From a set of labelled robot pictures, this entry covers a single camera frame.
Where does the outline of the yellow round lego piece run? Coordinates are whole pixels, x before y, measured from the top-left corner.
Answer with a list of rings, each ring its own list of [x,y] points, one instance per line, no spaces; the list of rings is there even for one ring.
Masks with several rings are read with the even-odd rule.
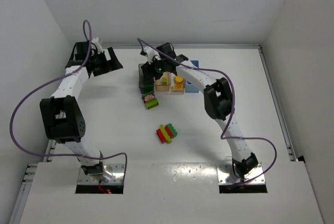
[[[181,84],[181,83],[183,82],[183,78],[180,77],[180,76],[175,76],[175,77],[174,77],[174,82],[175,82],[176,84]]]

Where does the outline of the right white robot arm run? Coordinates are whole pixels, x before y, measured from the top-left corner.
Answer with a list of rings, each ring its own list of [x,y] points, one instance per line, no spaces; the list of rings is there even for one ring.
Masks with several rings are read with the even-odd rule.
[[[138,41],[140,54],[147,58],[142,66],[146,77],[159,79],[163,73],[169,72],[189,81],[203,94],[206,113],[220,126],[221,139],[227,140],[230,147],[234,174],[244,181],[245,176],[257,167],[258,160],[233,119],[235,94],[231,79],[219,70],[196,67],[185,55],[176,55],[169,43],[156,48],[141,39]]]

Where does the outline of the small lime green lego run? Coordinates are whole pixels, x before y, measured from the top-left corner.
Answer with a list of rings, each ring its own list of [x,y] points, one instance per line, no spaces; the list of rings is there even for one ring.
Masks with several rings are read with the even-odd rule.
[[[168,84],[168,79],[166,77],[162,78],[162,84],[167,85]]]

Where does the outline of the red white green lego stack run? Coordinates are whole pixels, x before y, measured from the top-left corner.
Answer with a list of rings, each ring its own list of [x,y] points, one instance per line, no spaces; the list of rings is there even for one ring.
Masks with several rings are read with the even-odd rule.
[[[156,95],[154,94],[153,91],[150,91],[148,93],[144,93],[141,95],[142,100],[145,104],[145,107],[147,110],[150,110],[154,107],[157,107],[159,105],[159,102],[156,98]]]

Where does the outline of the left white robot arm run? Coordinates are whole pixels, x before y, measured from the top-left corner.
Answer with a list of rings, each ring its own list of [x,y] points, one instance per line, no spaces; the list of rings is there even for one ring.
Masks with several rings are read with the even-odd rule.
[[[123,67],[113,48],[103,49],[100,42],[98,37],[93,38],[89,57],[86,56],[88,43],[75,43],[65,67],[66,77],[48,99],[40,101],[40,110],[48,139],[71,150],[77,156],[85,175],[109,183],[113,179],[112,171],[107,170],[101,160],[102,152],[84,138],[86,123],[77,103],[89,78]]]

